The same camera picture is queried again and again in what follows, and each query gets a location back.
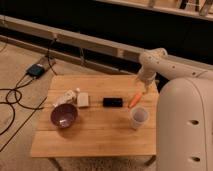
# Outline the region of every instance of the floor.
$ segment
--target floor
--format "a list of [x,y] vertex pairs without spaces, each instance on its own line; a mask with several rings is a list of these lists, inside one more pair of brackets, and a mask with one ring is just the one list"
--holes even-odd
[[[8,45],[0,53],[0,88],[14,87],[16,82],[25,73],[26,68],[34,64],[42,57],[42,54]],[[54,66],[58,74],[103,74],[101,72],[73,65],[63,61],[56,61]],[[48,71],[40,79],[29,87],[21,89],[23,93],[22,103],[36,107],[47,94],[53,73]],[[4,101],[5,92],[0,92],[0,101]],[[46,158],[31,158],[30,148],[35,134],[36,124],[40,111],[34,113],[26,124],[7,144],[8,140],[24,123],[32,113],[31,110],[23,109],[17,105],[16,118],[12,127],[4,135],[0,136],[0,171],[55,171],[51,162]],[[11,119],[11,109],[0,104],[0,132]],[[69,171],[154,171],[156,164],[145,167],[143,163],[150,156],[143,157],[106,157],[106,158],[58,158],[64,170]]]

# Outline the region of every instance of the white block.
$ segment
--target white block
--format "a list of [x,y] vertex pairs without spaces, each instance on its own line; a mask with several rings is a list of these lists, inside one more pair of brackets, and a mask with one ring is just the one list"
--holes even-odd
[[77,106],[81,107],[89,107],[89,95],[88,93],[79,93],[77,97]]

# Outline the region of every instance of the orange carrot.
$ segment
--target orange carrot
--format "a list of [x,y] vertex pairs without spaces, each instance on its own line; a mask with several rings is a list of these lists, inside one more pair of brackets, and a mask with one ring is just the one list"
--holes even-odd
[[136,93],[134,97],[132,98],[132,100],[130,101],[128,107],[129,108],[134,107],[140,101],[141,97],[142,97],[142,93]]

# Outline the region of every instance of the wooden table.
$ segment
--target wooden table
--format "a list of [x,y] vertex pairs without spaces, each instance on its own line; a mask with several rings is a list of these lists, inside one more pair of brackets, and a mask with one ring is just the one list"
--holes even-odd
[[[32,157],[131,156],[156,154],[155,84],[140,101],[150,113],[148,121],[137,131],[130,127],[127,105],[132,96],[144,90],[135,75],[68,75],[52,80],[43,113],[31,148]],[[88,92],[90,107],[78,109],[75,124],[57,129],[50,121],[53,102],[63,93],[79,87]],[[103,97],[122,97],[124,107],[104,108]]]

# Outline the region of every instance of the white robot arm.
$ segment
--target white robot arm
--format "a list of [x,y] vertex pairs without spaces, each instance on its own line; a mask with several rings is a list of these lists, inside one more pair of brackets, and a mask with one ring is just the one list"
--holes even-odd
[[149,85],[155,79],[156,72],[158,72],[168,80],[180,77],[195,77],[213,81],[213,71],[165,59],[167,56],[167,51],[163,48],[142,52],[140,55],[142,68],[138,73],[139,79]]
[[156,72],[171,80],[157,106],[157,170],[213,170],[213,72],[165,59],[159,48],[141,54],[139,79]]

